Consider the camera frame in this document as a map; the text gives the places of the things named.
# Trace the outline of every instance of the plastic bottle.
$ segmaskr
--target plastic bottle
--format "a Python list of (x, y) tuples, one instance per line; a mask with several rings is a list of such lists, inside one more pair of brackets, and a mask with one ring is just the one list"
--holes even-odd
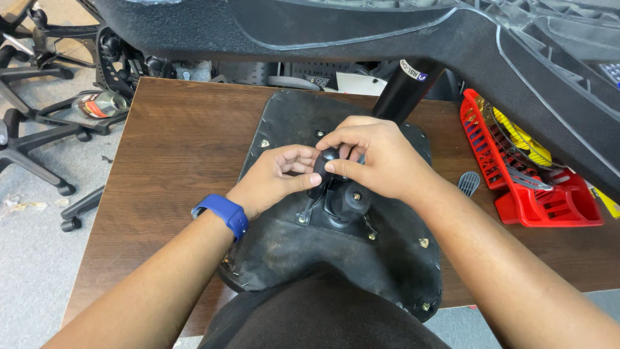
[(101, 119), (126, 112), (129, 101), (117, 93), (101, 91), (78, 96), (71, 107), (85, 119)]

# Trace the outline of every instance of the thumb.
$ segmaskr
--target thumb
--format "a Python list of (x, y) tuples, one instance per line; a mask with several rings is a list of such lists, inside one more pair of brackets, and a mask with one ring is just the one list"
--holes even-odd
[(356, 182), (360, 182), (365, 170), (365, 166), (351, 160), (332, 160), (325, 164), (327, 172), (335, 173), (340, 176), (351, 178)]
[(287, 194), (314, 188), (321, 183), (321, 175), (318, 173), (300, 174), (286, 179)]

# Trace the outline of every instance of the blue watch strap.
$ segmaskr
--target blue watch strap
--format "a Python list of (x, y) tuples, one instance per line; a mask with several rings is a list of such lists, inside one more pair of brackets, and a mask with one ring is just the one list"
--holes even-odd
[(234, 234), (237, 242), (247, 230), (247, 217), (243, 207), (217, 194), (209, 194), (192, 209), (192, 216), (196, 219), (205, 209), (213, 211), (224, 220), (227, 227)]

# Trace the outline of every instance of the red basket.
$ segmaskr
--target red basket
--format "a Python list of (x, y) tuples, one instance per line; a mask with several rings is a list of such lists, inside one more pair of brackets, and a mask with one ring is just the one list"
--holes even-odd
[(510, 179), (508, 169), (476, 102), (473, 89), (464, 92), (461, 123), (489, 189), (508, 186), (510, 192), (495, 200), (504, 224), (526, 227), (592, 227), (603, 219), (584, 180), (566, 169), (557, 174), (553, 191), (526, 188)]

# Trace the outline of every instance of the metal rod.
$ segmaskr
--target metal rod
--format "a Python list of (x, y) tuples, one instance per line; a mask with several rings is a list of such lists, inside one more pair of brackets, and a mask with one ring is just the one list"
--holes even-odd
[(373, 115), (401, 125), (442, 73), (443, 68), (432, 61), (400, 60), (400, 67), (374, 104)]
[(13, 45), (19, 47), (19, 49), (24, 51), (25, 53), (28, 53), (31, 56), (35, 55), (35, 52), (31, 48), (29, 48), (28, 46), (22, 44), (19, 40), (15, 39), (14, 37), (10, 36), (9, 34), (2, 33), (2, 37), (4, 37), (6, 40), (12, 42)]

